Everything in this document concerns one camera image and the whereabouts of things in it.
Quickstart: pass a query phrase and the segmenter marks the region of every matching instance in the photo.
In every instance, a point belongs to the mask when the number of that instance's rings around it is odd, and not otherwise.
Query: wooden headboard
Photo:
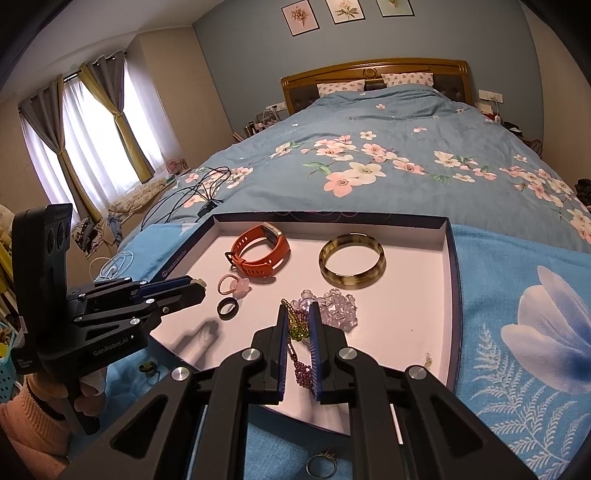
[[[319,83],[365,79],[365,90],[385,88],[383,73],[432,72],[433,87],[456,102],[472,105],[472,86],[464,60],[382,59],[332,65],[281,79],[287,110],[293,115],[320,97]]]

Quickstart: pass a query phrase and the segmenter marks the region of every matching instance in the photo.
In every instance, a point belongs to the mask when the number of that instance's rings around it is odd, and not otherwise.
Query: silver screw
[[[172,371],[170,375],[172,376],[173,380],[176,380],[177,382],[182,382],[183,380],[189,378],[191,372],[187,367],[177,367]]]
[[[419,365],[414,365],[408,369],[408,375],[415,380],[422,380],[427,376],[427,370]]]
[[[242,358],[248,362],[258,359],[261,353],[256,348],[247,348],[242,351]]]
[[[353,360],[357,357],[357,350],[351,348],[350,346],[346,346],[339,350],[339,357],[343,360]]]

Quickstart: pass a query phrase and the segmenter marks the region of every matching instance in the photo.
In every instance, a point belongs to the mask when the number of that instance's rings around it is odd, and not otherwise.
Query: watch face
[[[279,242],[279,237],[283,235],[283,232],[279,230],[275,225],[271,225],[268,222],[263,222],[261,224],[261,228],[267,240],[269,240],[273,245],[276,245]]]

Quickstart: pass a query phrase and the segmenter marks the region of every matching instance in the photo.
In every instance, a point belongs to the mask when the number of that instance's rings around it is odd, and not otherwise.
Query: window
[[[136,139],[155,171],[164,170],[164,159],[148,126],[145,113],[125,67],[125,115]],[[66,148],[80,182],[101,213],[126,192],[139,185],[128,160],[113,116],[84,84],[73,79],[64,85],[64,134]],[[72,194],[57,156],[23,120],[23,132],[37,175],[52,203],[72,202]]]

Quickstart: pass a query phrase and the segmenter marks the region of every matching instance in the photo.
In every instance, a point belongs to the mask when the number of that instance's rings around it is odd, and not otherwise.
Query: orange smartwatch
[[[260,260],[247,261],[241,255],[245,248],[260,238],[266,238],[273,245],[273,250]],[[278,265],[290,252],[290,245],[281,230],[268,222],[251,228],[243,233],[232,245],[232,251],[226,252],[230,264],[248,277],[270,277],[273,268]]]

